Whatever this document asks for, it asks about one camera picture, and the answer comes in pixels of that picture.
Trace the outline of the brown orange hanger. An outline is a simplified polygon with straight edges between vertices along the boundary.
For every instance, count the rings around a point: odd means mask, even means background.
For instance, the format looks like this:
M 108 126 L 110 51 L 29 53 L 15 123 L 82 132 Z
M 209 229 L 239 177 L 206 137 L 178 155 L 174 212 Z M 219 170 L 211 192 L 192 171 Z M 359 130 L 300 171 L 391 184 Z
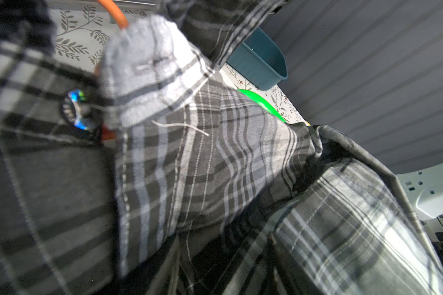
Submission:
M 97 2 L 114 18 L 118 28 L 124 30 L 129 26 L 126 16 L 122 13 L 120 8 L 112 0 L 97 0 Z M 102 140 L 114 140 L 116 138 L 115 132 L 108 129 L 106 126 L 102 127 Z

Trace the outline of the grey plaid long-sleeve shirt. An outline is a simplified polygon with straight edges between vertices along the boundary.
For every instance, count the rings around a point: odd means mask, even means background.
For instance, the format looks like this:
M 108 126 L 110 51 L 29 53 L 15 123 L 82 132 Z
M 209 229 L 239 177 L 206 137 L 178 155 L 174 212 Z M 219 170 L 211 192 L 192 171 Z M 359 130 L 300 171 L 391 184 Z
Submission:
M 161 1 L 90 74 L 0 1 L 0 295 L 443 295 L 389 169 L 223 83 L 280 5 Z

